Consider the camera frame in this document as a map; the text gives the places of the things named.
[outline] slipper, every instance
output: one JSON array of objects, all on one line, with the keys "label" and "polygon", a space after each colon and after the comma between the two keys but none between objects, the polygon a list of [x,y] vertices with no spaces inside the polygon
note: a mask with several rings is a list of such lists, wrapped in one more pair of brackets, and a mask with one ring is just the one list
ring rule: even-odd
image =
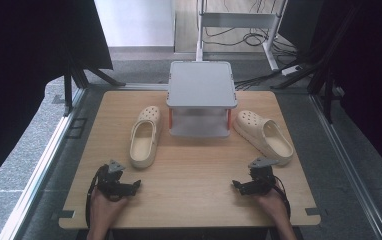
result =
[{"label": "slipper", "polygon": [[286,165],[293,157],[294,149],[275,121],[262,118],[252,111],[241,111],[233,126],[266,157],[278,160],[278,165]]},{"label": "slipper", "polygon": [[131,164],[136,168],[149,167],[156,157],[157,143],[162,130],[162,118],[157,106],[141,111],[131,131]]}]

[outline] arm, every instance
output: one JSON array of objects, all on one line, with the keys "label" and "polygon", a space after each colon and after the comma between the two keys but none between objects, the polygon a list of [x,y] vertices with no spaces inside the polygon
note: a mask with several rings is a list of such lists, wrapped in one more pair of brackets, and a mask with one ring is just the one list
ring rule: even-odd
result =
[{"label": "arm", "polygon": [[125,197],[112,202],[95,187],[91,195],[90,229],[87,240],[103,240],[127,203]]},{"label": "arm", "polygon": [[253,198],[275,223],[281,240],[297,239],[291,222],[288,219],[287,209],[278,192],[271,189],[266,195],[254,195]]}]

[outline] wooden board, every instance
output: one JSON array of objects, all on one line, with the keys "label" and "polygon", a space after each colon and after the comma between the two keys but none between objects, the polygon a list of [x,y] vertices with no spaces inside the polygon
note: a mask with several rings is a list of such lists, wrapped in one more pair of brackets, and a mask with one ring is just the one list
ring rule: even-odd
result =
[{"label": "wooden board", "polygon": [[[165,91],[111,91],[101,102],[64,210],[73,218],[61,218],[66,229],[86,228],[85,202],[96,170],[114,159],[126,167],[121,182],[138,179],[142,185],[115,223],[116,228],[240,227],[271,226],[267,216],[248,196],[241,196],[232,180],[248,182],[248,163],[260,156],[250,143],[231,130],[228,138],[174,137],[168,131]],[[272,92],[237,92],[238,107],[275,120],[292,142]],[[154,164],[137,170],[128,160],[130,132],[138,114],[147,106],[159,106],[163,130]],[[319,215],[298,155],[285,167],[274,167],[291,203],[293,225],[316,225]]]}]

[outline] beige clog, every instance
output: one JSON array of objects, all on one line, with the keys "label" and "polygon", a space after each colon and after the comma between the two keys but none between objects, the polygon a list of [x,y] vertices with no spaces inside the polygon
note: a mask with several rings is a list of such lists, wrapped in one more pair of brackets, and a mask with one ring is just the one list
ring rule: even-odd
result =
[{"label": "beige clog", "polygon": [[241,111],[233,123],[234,129],[266,157],[287,164],[294,154],[279,126],[271,119],[262,118],[252,111]]},{"label": "beige clog", "polygon": [[146,168],[153,164],[161,130],[160,109],[157,106],[143,109],[131,132],[129,155],[134,167]]}]

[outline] metal frame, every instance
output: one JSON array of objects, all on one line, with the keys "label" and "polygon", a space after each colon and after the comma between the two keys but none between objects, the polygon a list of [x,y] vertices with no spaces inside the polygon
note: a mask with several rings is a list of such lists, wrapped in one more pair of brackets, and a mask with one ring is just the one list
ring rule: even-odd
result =
[{"label": "metal frame", "polygon": [[279,70],[271,48],[276,33],[278,32],[286,0],[282,1],[279,11],[275,14],[209,13],[204,11],[204,0],[200,1],[196,61],[203,61],[203,27],[263,28],[269,29],[269,38],[262,44],[269,65],[273,71]]}]

